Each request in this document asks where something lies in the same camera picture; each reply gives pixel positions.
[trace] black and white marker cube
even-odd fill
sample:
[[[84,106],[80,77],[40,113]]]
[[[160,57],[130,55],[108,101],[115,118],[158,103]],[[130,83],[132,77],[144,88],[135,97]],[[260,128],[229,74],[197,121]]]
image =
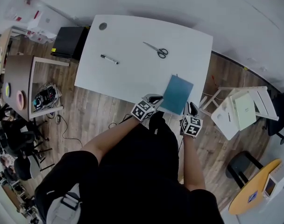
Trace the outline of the black and white marker cube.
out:
[[[155,108],[153,108],[146,101],[142,100],[140,103],[134,105],[131,114],[138,120],[143,121],[149,119],[155,113],[155,111]]]
[[[197,137],[202,128],[203,121],[201,119],[192,117],[190,115],[184,115],[181,122],[182,131],[190,136]]]

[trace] teal book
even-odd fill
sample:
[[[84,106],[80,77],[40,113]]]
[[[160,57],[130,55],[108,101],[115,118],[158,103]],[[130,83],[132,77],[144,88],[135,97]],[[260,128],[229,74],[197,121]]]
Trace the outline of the teal book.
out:
[[[172,75],[163,95],[164,101],[161,107],[178,115],[183,114],[185,103],[190,96],[192,88],[192,83]]]

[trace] stool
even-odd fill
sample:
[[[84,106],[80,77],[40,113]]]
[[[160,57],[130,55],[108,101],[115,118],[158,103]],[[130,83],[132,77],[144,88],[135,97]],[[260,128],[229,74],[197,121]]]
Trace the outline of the stool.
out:
[[[255,159],[248,151],[242,151],[232,158],[227,165],[225,174],[228,178],[233,178],[240,188],[249,181],[243,172],[249,167],[250,163],[253,163],[259,169],[263,168],[263,165]]]

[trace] orange round table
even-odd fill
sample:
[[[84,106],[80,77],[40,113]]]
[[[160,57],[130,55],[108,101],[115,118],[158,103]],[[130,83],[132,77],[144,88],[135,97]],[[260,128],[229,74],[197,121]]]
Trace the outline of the orange round table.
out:
[[[280,163],[281,159],[275,159],[260,169],[233,199],[229,206],[229,213],[238,215],[257,206],[263,200],[263,188],[270,172],[272,172]]]

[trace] scissors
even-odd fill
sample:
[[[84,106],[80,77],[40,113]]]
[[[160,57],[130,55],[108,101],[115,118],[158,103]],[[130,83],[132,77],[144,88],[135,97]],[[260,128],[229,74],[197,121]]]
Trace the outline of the scissors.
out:
[[[152,46],[152,45],[150,45],[150,44],[148,44],[148,43],[146,43],[146,42],[143,42],[143,43],[146,44],[146,45],[148,45],[148,46],[149,46],[150,48],[152,48],[153,50],[156,50],[156,51],[157,51],[157,54],[158,54],[159,57],[162,58],[162,59],[165,59],[166,56],[167,56],[168,53],[169,53],[165,48],[158,49],[158,48],[156,48],[156,47],[154,47],[154,46]]]

